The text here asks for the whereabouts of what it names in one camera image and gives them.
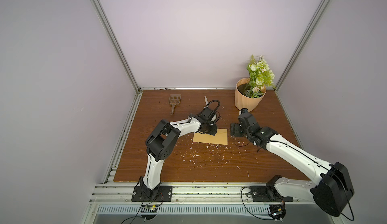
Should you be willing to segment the tan paper envelope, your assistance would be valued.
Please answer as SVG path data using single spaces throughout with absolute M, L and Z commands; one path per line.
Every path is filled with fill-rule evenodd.
M 228 145 L 228 130 L 218 129 L 215 135 L 195 133 L 193 142 Z

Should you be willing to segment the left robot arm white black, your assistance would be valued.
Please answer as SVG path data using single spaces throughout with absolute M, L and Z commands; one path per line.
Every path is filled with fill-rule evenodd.
M 220 114 L 205 107 L 199 114 L 187 119 L 169 122 L 162 119 L 146 140 L 148 163 L 140 185 L 148 195 L 158 189 L 164 161 L 171 155 L 178 139 L 190 133 L 215 135 Z

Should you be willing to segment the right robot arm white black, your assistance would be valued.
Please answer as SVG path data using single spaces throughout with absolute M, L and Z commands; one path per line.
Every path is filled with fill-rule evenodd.
M 345 207 L 350 206 L 354 188 L 348 169 L 341 163 L 331 164 L 321 160 L 286 140 L 270 127 L 261 127 L 255 117 L 242 111 L 238 123 L 230 125 L 230 134 L 245 137 L 258 149 L 269 151 L 301 171 L 307 181 L 273 177 L 267 184 L 268 196 L 272 199 L 292 197 L 314 202 L 333 217 L 339 217 Z

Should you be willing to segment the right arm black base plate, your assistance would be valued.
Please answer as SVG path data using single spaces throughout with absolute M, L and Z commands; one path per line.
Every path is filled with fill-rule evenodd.
M 290 196 L 281 196 L 275 189 L 264 185 L 250 186 L 253 202 L 293 202 Z

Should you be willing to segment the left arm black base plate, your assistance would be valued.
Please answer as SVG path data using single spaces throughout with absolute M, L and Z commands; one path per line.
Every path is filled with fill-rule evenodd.
M 161 185 L 148 191 L 146 187 L 136 186 L 132 195 L 132 202 L 171 202 L 172 186 Z

